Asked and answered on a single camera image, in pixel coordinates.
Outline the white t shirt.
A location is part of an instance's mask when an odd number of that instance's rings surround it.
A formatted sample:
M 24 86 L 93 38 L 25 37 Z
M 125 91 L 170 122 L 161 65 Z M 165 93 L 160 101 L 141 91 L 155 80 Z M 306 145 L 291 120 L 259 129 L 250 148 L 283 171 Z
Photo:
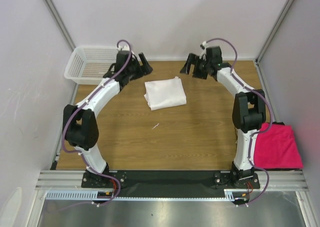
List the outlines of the white t shirt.
M 172 79 L 147 81 L 144 86 L 144 98 L 151 111 L 187 104 L 182 80 L 177 76 Z

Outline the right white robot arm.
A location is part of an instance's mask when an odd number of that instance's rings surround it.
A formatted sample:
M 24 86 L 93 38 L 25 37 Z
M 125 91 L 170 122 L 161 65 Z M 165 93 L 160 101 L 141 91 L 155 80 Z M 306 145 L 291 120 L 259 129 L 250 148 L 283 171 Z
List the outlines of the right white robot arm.
M 237 189 L 250 187 L 257 181 L 254 150 L 257 135 L 267 117 L 265 93 L 262 89 L 252 88 L 228 62 L 223 62 L 219 46 L 206 47 L 201 44 L 200 47 L 202 53 L 190 53 L 180 73 L 192 73 L 194 78 L 204 80 L 211 76 L 234 98 L 232 122 L 237 130 L 236 154 L 230 173 L 226 177 L 219 174 L 214 179 L 215 184 Z

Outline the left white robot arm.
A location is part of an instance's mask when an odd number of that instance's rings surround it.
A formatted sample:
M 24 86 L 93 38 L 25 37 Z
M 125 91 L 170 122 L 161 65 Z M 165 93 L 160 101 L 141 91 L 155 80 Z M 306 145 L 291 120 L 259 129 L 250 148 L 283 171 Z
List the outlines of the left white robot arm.
M 76 153 L 82 158 L 86 171 L 93 174 L 92 181 L 99 187 L 109 184 L 110 174 L 109 165 L 98 147 L 100 133 L 97 117 L 129 82 L 152 71 L 143 52 L 135 55 L 129 50 L 119 50 L 115 62 L 95 89 L 77 104 L 64 107 L 61 147 L 64 152 Z

